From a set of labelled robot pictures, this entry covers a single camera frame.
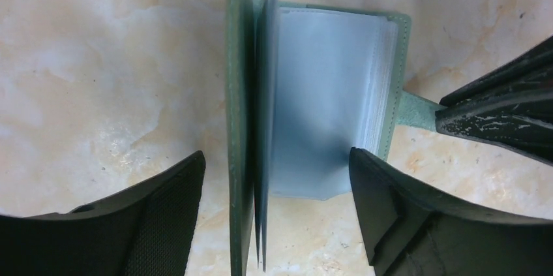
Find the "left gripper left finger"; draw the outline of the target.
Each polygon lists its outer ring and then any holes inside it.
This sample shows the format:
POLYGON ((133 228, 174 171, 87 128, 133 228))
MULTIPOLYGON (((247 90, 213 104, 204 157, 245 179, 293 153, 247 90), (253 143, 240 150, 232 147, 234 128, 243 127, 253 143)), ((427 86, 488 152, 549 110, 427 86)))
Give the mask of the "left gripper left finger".
POLYGON ((68 213, 1 217, 2 275, 184 275, 205 157, 68 213))

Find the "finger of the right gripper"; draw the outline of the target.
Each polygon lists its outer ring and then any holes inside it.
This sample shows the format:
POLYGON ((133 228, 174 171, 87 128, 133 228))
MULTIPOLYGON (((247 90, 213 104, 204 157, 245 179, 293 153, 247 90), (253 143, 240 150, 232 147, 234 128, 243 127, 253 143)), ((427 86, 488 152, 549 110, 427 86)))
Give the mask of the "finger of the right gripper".
POLYGON ((552 165, 552 93, 520 92, 436 112, 436 131, 552 165))
POLYGON ((485 91, 508 84, 552 64, 552 36, 514 60, 460 87, 440 100, 442 106, 453 106, 485 91))

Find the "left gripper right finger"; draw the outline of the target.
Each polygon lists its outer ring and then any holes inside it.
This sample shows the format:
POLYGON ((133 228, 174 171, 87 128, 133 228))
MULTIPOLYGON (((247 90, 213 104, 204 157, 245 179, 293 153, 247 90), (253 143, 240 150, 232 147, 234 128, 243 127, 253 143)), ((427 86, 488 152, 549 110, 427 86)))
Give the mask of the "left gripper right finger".
POLYGON ((349 175, 376 275, 551 275, 552 221, 463 200, 352 148, 349 175))

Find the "green card holder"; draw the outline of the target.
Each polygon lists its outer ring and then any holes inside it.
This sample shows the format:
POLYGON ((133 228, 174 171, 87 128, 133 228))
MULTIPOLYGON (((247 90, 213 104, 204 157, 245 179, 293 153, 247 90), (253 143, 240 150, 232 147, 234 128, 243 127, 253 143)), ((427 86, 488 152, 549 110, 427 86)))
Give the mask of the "green card holder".
POLYGON ((397 125, 434 131, 440 105, 403 89, 411 18, 226 0, 230 272, 267 261, 268 196, 350 192, 352 147, 386 160, 397 125))

